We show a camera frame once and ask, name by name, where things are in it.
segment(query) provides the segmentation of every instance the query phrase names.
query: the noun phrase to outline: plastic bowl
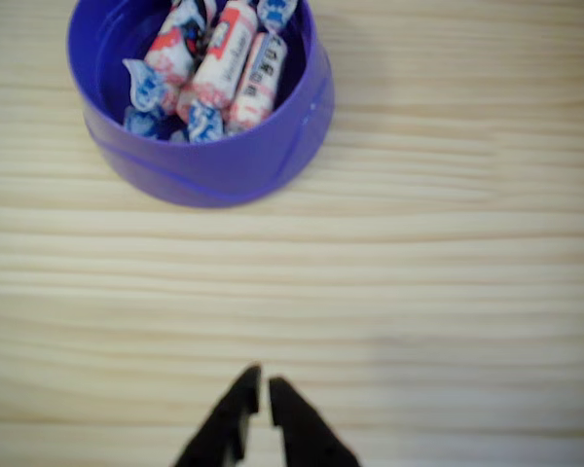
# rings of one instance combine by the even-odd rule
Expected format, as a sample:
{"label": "plastic bowl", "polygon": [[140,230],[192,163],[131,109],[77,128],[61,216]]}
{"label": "plastic bowl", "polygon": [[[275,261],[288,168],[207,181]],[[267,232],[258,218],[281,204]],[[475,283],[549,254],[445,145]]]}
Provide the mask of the plastic bowl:
{"label": "plastic bowl", "polygon": [[[226,1],[217,1],[220,11]],[[290,53],[273,114],[240,135],[182,145],[136,136],[121,125],[129,105],[122,59],[145,55],[169,0],[80,0],[69,27],[69,63],[103,157],[143,192],[191,206],[240,204],[289,182],[322,145],[335,106],[327,53],[310,6],[299,3],[283,34]]]}

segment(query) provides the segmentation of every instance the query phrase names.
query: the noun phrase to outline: blue candy wrapper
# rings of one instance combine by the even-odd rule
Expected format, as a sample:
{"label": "blue candy wrapper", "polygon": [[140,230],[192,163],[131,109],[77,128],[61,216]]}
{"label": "blue candy wrapper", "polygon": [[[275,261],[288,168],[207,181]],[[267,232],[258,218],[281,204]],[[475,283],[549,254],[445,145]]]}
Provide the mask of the blue candy wrapper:
{"label": "blue candy wrapper", "polygon": [[278,34],[292,18],[298,4],[298,0],[260,0],[257,17],[269,32]]}
{"label": "blue candy wrapper", "polygon": [[224,136],[221,111],[194,100],[189,113],[188,133],[191,143],[218,141]]}
{"label": "blue candy wrapper", "polygon": [[138,134],[144,138],[158,139],[163,117],[162,111],[139,112],[130,106],[126,109],[124,128],[130,133]]}

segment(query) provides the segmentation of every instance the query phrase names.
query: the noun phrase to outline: candy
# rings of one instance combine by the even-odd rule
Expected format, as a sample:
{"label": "candy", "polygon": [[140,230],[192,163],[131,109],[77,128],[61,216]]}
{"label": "candy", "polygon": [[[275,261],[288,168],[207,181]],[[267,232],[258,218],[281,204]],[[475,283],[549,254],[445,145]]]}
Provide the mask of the candy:
{"label": "candy", "polygon": [[253,9],[242,1],[230,0],[193,81],[203,104],[222,109],[232,103],[256,30]]}
{"label": "candy", "polygon": [[184,84],[193,71],[201,38],[215,15],[215,0],[174,0],[145,62],[162,73],[167,83]]}
{"label": "candy", "polygon": [[197,98],[197,94],[193,89],[193,84],[188,83],[184,85],[182,90],[179,93],[179,99],[177,100],[177,116],[184,121],[185,124],[188,123],[189,120],[189,112],[191,110],[191,105],[193,104],[193,100]]}
{"label": "candy", "polygon": [[142,60],[125,59],[131,86],[129,99],[139,112],[154,112],[162,109],[173,115],[179,99],[179,88],[164,81],[163,75]]}
{"label": "candy", "polygon": [[257,16],[270,32],[279,33],[292,18],[298,0],[260,0]]}
{"label": "candy", "polygon": [[202,36],[216,15],[216,0],[173,0],[144,60],[126,59],[130,100],[141,112],[162,107],[175,113],[178,87],[190,77]]}
{"label": "candy", "polygon": [[124,128],[133,134],[144,138],[157,139],[161,118],[164,115],[156,112],[139,112],[133,107],[126,109]]}
{"label": "candy", "polygon": [[195,100],[191,105],[188,133],[191,143],[218,141],[223,137],[221,111]]}
{"label": "candy", "polygon": [[261,33],[255,38],[232,105],[228,134],[253,128],[271,114],[287,53],[288,48],[279,36]]}

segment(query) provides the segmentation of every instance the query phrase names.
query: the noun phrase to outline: white candy wrapper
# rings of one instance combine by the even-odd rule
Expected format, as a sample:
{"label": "white candy wrapper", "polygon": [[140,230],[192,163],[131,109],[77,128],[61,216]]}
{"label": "white candy wrapper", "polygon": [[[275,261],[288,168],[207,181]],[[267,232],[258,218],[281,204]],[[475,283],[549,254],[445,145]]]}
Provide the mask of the white candy wrapper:
{"label": "white candy wrapper", "polygon": [[251,7],[239,0],[227,3],[193,80],[203,104],[223,109],[232,103],[257,25]]}
{"label": "white candy wrapper", "polygon": [[174,0],[168,17],[145,55],[145,63],[172,85],[190,77],[201,38],[216,15],[216,0]]}
{"label": "white candy wrapper", "polygon": [[221,111],[195,100],[189,113],[188,133],[191,143],[223,139],[225,133]]}
{"label": "white candy wrapper", "polygon": [[193,101],[197,98],[197,93],[193,89],[193,84],[188,83],[184,85],[179,93],[179,99],[177,100],[177,116],[184,121],[185,124],[189,122],[189,113]]}
{"label": "white candy wrapper", "polygon": [[148,139],[158,139],[162,113],[139,112],[134,107],[126,109],[124,128],[132,134]]}
{"label": "white candy wrapper", "polygon": [[164,81],[164,76],[143,60],[125,59],[131,86],[129,100],[139,112],[158,112],[173,115],[179,98],[179,88]]}
{"label": "white candy wrapper", "polygon": [[173,115],[195,66],[201,40],[216,15],[216,0],[173,0],[172,8],[144,60],[125,59],[130,100],[140,112],[162,108]]}
{"label": "white candy wrapper", "polygon": [[228,134],[263,122],[273,111],[288,48],[279,36],[258,34],[230,112]]}
{"label": "white candy wrapper", "polygon": [[269,32],[278,34],[294,15],[298,0],[260,0],[257,16]]}

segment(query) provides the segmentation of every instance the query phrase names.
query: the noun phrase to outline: wooden table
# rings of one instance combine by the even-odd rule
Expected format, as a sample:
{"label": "wooden table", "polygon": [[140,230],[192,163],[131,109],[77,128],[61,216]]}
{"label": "wooden table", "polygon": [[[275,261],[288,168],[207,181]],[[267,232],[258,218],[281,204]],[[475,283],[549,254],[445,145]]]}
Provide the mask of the wooden table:
{"label": "wooden table", "polygon": [[0,466],[168,465],[259,360],[365,467],[584,467],[584,0],[312,4],[327,142],[212,211],[102,161],[73,0],[0,0]]}

